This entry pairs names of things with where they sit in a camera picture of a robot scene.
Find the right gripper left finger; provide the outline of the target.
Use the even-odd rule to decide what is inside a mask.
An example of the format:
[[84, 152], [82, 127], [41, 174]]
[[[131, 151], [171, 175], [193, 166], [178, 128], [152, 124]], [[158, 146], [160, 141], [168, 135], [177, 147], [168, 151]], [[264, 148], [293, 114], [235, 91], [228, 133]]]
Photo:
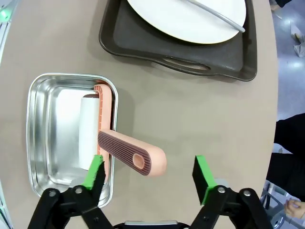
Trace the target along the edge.
[[103, 157], [95, 155], [82, 184], [64, 192], [55, 188], [44, 190], [28, 228], [63, 229], [70, 218], [80, 216], [89, 229], [112, 229], [98, 207], [105, 177]]

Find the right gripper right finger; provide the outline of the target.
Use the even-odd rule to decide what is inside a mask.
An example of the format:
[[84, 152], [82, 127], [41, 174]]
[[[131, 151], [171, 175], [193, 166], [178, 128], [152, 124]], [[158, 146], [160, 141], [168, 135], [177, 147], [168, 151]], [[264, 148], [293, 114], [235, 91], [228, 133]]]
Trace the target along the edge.
[[192, 176], [203, 207], [189, 228], [213, 229], [220, 216], [227, 216], [236, 229], [272, 227], [257, 193], [251, 188], [235, 192], [218, 185], [204, 156], [195, 157]]

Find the person's left hand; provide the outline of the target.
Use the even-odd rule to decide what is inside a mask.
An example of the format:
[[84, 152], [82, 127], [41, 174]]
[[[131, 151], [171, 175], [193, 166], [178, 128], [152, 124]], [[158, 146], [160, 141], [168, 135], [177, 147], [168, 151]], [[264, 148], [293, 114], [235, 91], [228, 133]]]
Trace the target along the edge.
[[305, 203], [290, 199], [284, 205], [286, 215], [292, 218], [304, 219], [305, 218]]

